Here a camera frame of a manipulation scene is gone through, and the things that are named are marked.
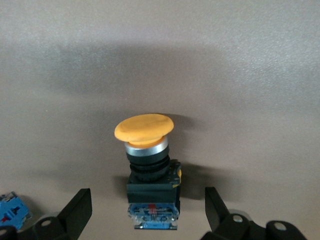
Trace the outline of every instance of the silver bolt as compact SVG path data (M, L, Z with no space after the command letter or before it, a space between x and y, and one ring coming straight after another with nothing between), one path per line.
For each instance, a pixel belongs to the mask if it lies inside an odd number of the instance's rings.
M275 223L274 223L274 226L275 226L276 229L278 229L278 230L280 230L280 231L285 231L285 230L287 230L286 226L285 226L283 223L281 223L281 222L275 222Z
M43 222L41 223L41 226L42 226L42 227L45 227L45 226L48 226L50 223L51 223L50 220L45 220L45 221L43 221Z
M239 215L234 215L233 221L235 221L236 223L242 223L244 220Z
M2 229L2 230L0 230L0 236L5 235L5 234L6 234L6 232L7 232L7 230L6 230L6 229Z

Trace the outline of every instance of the silver metal ring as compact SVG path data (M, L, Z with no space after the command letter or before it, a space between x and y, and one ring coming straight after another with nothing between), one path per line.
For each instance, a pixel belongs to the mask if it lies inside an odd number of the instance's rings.
M126 153L131 156L147 157L147 156L161 153L163 150L165 150L166 147L168 147L168 138L167 136L165 136L162 142L149 148L134 147L127 142L124 143L124 146L125 146Z

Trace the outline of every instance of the gray surface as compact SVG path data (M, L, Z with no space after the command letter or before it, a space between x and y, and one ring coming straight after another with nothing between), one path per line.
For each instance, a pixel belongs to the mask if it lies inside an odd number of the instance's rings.
M80 239L199 239L202 187L320 236L317 1L0 1L0 192L38 215L90 187ZM114 127L163 113L184 164L178 231L133 230Z

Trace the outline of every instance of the yellow mushroom button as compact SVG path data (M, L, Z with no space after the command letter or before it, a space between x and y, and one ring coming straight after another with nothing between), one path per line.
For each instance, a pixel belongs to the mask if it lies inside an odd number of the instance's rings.
M174 122L162 114L143 114L120 122L114 136L134 146L154 145L174 128Z

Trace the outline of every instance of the black bracket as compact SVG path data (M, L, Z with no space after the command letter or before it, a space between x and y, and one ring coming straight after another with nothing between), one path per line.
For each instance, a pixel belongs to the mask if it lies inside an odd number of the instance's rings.
M14 226L0 227L0 240L77 240L91 215L90 189L80 189L56 217L43 218L22 232Z
M291 223L269 221L263 228L240 214L230 214L214 187L205 188L205 214L210 232L201 240L307 240Z

